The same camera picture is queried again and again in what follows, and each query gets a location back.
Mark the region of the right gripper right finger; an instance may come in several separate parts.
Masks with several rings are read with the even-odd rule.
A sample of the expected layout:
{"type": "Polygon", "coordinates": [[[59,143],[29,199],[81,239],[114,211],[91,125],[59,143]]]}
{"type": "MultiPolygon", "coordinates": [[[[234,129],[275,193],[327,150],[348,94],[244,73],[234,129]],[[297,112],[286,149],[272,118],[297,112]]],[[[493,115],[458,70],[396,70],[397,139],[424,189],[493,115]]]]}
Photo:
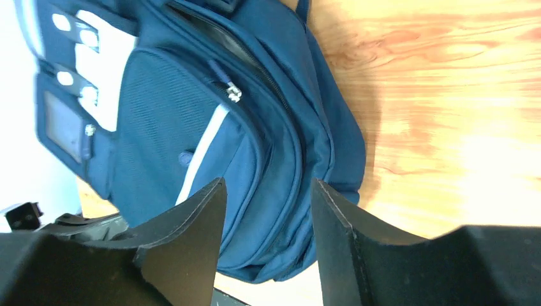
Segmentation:
{"type": "Polygon", "coordinates": [[[311,211],[325,305],[539,305],[540,228],[399,229],[314,179],[311,211]]]}

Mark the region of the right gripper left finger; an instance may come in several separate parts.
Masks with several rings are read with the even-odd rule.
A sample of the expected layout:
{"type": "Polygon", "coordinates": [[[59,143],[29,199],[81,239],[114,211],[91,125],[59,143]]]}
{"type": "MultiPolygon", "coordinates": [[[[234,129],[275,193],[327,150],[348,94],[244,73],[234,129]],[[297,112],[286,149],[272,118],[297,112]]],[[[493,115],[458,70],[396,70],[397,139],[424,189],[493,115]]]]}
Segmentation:
{"type": "Polygon", "coordinates": [[[2,305],[210,305],[226,210],[217,178],[114,237],[1,235],[2,305]]]}

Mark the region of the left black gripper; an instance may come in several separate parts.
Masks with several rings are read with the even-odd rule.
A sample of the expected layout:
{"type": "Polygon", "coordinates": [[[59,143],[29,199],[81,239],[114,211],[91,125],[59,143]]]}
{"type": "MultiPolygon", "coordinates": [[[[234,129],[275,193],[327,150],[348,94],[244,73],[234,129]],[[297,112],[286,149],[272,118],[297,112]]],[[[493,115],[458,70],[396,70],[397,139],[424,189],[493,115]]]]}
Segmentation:
{"type": "Polygon", "coordinates": [[[1,209],[1,233],[45,230],[59,237],[114,237],[127,230],[119,214],[86,218],[80,214],[63,214],[45,223],[37,202],[25,202],[1,209]]]}

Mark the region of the navy blue student backpack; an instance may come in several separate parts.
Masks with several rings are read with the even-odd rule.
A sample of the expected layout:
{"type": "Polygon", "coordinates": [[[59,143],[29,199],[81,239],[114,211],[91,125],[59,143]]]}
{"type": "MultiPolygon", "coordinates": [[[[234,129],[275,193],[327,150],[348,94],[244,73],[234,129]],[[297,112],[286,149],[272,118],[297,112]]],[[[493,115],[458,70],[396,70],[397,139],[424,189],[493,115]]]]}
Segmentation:
{"type": "Polygon", "coordinates": [[[132,227],[216,178],[218,272],[286,281],[316,260],[311,181],[358,202],[365,142],[309,1],[34,1],[36,134],[132,227]]]}

